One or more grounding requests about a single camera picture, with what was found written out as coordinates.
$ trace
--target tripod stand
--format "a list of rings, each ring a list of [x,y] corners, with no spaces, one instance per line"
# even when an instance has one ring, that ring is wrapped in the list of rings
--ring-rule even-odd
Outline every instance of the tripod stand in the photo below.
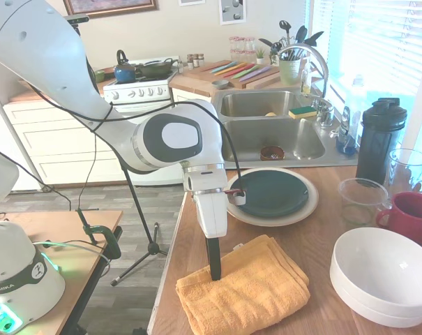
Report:
[[[136,208],[138,210],[138,214],[140,215],[142,225],[144,226],[144,230],[146,231],[147,239],[149,240],[149,245],[147,246],[147,253],[142,256],[139,260],[137,260],[131,267],[129,267],[127,270],[125,270],[122,274],[120,274],[117,278],[115,278],[110,285],[116,286],[119,284],[119,282],[122,281],[122,279],[127,276],[129,272],[131,272],[134,268],[136,268],[143,260],[148,258],[150,255],[165,255],[167,256],[167,253],[165,251],[160,250],[160,246],[156,243],[156,235],[158,234],[158,229],[160,228],[160,225],[158,223],[155,223],[155,230],[153,231],[153,238],[150,235],[149,228],[147,227],[147,222],[144,217],[144,213],[142,213],[140,202],[138,201],[138,198],[136,196],[135,187],[133,186],[132,180],[130,179],[130,175],[128,174],[128,170],[126,167],[121,164],[121,169],[124,172],[124,175],[127,179],[128,187],[130,188],[130,192],[133,196],[133,201],[135,201]]]

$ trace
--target green plate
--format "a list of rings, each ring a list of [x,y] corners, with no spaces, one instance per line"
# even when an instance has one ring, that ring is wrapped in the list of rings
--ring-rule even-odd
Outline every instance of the green plate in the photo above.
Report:
[[[285,216],[300,210],[308,200],[307,186],[286,172],[263,170],[242,176],[246,204],[239,208],[264,218]],[[231,188],[239,188],[237,179]]]

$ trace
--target blue kettle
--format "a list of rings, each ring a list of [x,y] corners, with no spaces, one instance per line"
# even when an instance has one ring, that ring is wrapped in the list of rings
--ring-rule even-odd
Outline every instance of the blue kettle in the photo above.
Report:
[[[118,50],[116,54],[118,65],[114,67],[114,76],[119,84],[134,82],[136,80],[135,67],[128,63],[124,51]]]

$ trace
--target black water bottle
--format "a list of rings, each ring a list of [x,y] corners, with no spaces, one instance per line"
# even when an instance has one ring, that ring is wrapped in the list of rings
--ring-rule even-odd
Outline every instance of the black water bottle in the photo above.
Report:
[[[405,127],[407,111],[399,98],[380,98],[363,113],[363,135],[359,147],[357,178],[384,183],[389,152],[395,149]]]

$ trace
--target stacked bowls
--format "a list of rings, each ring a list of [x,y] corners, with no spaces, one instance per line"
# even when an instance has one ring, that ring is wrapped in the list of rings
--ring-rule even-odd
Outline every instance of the stacked bowls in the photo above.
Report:
[[[336,242],[330,279],[339,297],[380,325],[422,323],[422,247],[379,228],[357,228]]]

